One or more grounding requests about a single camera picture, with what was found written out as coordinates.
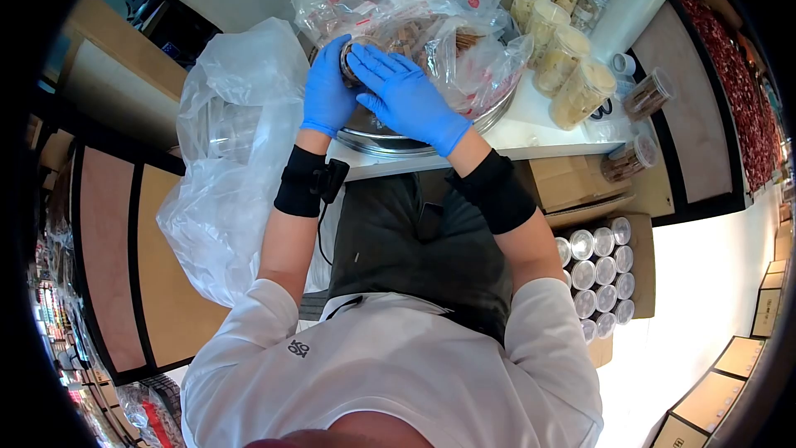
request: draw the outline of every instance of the red packaged goods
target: red packaged goods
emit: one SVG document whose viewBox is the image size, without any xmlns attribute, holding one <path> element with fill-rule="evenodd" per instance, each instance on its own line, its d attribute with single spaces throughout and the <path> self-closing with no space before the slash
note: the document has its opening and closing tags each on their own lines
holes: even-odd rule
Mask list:
<svg viewBox="0 0 796 448">
<path fill-rule="evenodd" d="M 708 48 L 730 104 L 741 161 L 749 190 L 761 188 L 771 179 L 779 153 L 774 115 L 767 101 L 761 102 L 743 56 L 731 43 L 731 37 L 699 0 L 680 0 L 691 22 Z"/>
</svg>

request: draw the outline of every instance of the white long-sleeve shirt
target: white long-sleeve shirt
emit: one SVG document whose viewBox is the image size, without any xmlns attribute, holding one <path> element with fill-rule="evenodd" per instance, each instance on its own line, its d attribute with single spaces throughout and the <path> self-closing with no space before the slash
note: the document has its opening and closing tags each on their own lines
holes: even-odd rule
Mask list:
<svg viewBox="0 0 796 448">
<path fill-rule="evenodd" d="M 565 284 L 541 278 L 514 295 L 505 350 L 441 313 L 412 297 L 365 294 L 296 334 L 291 296 L 256 281 L 185 375 L 186 443 L 237 448 L 326 429 L 355 411 L 402 419 L 435 448 L 596 443 L 597 373 Z"/>
</svg>

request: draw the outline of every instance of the silver jar lid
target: silver jar lid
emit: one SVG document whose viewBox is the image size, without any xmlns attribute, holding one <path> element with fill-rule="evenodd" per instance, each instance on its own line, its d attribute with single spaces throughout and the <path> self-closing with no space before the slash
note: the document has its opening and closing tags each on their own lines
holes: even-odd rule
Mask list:
<svg viewBox="0 0 796 448">
<path fill-rule="evenodd" d="M 593 320 L 585 318 L 580 321 L 580 328 L 583 331 L 583 338 L 586 339 L 586 345 L 588 346 L 592 343 L 595 337 L 597 337 L 597 323 L 595 323 Z"/>
<path fill-rule="evenodd" d="M 614 252 L 614 233 L 607 226 L 595 230 L 595 254 L 597 256 L 610 256 Z"/>
<path fill-rule="evenodd" d="M 608 339 L 614 333 L 616 327 L 616 315 L 602 314 L 597 317 L 597 337 Z"/>
<path fill-rule="evenodd" d="M 614 260 L 616 261 L 616 271 L 626 274 L 633 268 L 633 250 L 630 246 L 617 247 L 614 251 Z"/>
<path fill-rule="evenodd" d="M 625 245 L 631 241 L 631 223 L 624 216 L 612 219 L 611 230 L 614 233 L 614 241 L 618 245 Z"/>
<path fill-rule="evenodd" d="M 600 285 L 608 285 L 616 278 L 616 262 L 611 256 L 603 256 L 595 263 L 595 280 Z"/>
<path fill-rule="evenodd" d="M 569 236 L 569 245 L 572 248 L 572 258 L 589 259 L 595 252 L 595 238 L 590 231 L 572 232 Z"/>
<path fill-rule="evenodd" d="M 603 285 L 597 289 L 596 309 L 599 312 L 610 312 L 616 304 L 616 287 Z"/>
<path fill-rule="evenodd" d="M 583 260 L 572 267 L 572 287 L 577 290 L 586 290 L 595 283 L 597 271 L 595 264 L 589 260 Z"/>
<path fill-rule="evenodd" d="M 630 299 L 636 289 L 636 277 L 631 273 L 620 274 L 616 279 L 616 297 Z"/>
<path fill-rule="evenodd" d="M 589 318 L 597 307 L 597 294 L 592 290 L 575 294 L 575 314 L 578 318 Z"/>
<path fill-rule="evenodd" d="M 558 247 L 558 257 L 561 258 L 561 266 L 564 267 L 572 259 L 572 248 L 569 241 L 563 237 L 556 237 L 556 247 Z"/>
<path fill-rule="evenodd" d="M 636 313 L 636 304 L 629 299 L 623 299 L 614 306 L 614 314 L 616 314 L 616 323 L 620 325 L 627 325 L 631 321 L 633 314 Z"/>
</svg>

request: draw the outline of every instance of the plastic wrap roll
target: plastic wrap roll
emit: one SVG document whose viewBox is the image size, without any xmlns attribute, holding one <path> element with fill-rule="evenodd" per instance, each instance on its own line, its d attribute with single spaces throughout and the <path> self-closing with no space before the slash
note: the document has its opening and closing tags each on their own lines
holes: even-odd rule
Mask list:
<svg viewBox="0 0 796 448">
<path fill-rule="evenodd" d="M 665 0 L 610 0 L 592 31 L 592 55 L 608 63 L 629 49 Z"/>
</svg>

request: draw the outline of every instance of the logo on shirt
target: logo on shirt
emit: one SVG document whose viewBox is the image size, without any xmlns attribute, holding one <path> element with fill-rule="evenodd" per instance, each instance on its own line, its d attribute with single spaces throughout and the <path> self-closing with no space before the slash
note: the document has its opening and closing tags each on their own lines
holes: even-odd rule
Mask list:
<svg viewBox="0 0 796 448">
<path fill-rule="evenodd" d="M 303 342 L 293 339 L 293 342 L 287 345 L 287 351 L 304 358 L 306 356 L 306 352 L 310 351 L 310 347 Z"/>
</svg>

